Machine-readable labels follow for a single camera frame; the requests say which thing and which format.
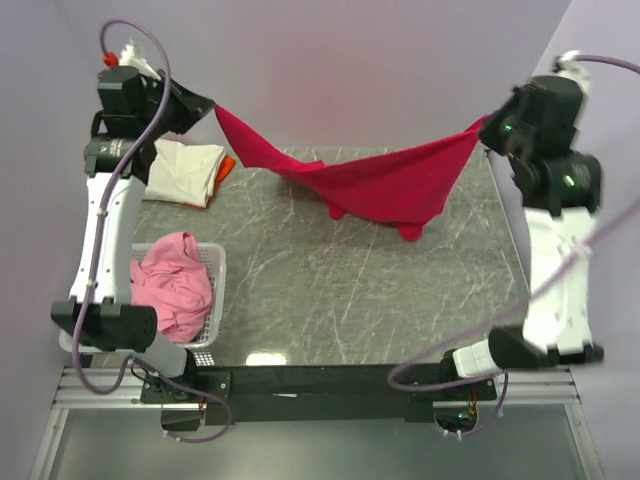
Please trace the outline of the red t shirt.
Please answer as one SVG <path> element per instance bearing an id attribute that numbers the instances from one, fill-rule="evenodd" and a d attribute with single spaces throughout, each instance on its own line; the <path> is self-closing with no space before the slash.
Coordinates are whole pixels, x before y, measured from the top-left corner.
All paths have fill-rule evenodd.
<path id="1" fill-rule="evenodd" d="M 269 170 L 312 190 L 334 220 L 349 213 L 388 224 L 405 241 L 418 240 L 425 225 L 443 212 L 484 121 L 479 118 L 462 132 L 423 145 L 326 164 L 283 153 L 219 105 L 215 114 L 244 167 Z"/>

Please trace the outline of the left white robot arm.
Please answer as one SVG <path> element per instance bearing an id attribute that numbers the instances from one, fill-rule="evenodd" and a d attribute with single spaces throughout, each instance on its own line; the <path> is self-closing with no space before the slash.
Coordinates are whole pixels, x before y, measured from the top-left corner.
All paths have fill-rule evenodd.
<path id="1" fill-rule="evenodd" d="M 102 107 L 83 152 L 88 210 L 80 263 L 51 318 L 68 336 L 76 367 L 84 348 L 126 353 L 166 376 L 166 392 L 186 402 L 200 378 L 188 369 L 186 349 L 158 332 L 155 311 L 134 305 L 130 261 L 156 141 L 187 132 L 215 103 L 172 80 L 168 69 L 147 79 L 131 66 L 107 68 L 97 90 Z"/>

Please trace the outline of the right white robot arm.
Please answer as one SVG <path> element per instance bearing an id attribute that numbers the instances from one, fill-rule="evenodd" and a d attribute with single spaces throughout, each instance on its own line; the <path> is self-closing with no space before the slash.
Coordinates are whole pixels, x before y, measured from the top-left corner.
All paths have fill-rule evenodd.
<path id="1" fill-rule="evenodd" d="M 481 143 L 508 159 L 530 238 L 530 290 L 522 324 L 495 326 L 488 337 L 450 353 L 439 374 L 444 395 L 460 399 L 474 377 L 600 363 L 604 349 L 589 327 L 588 273 L 601 204 L 602 169 L 572 147 L 588 82 L 576 74 L 532 77 L 486 119 Z"/>

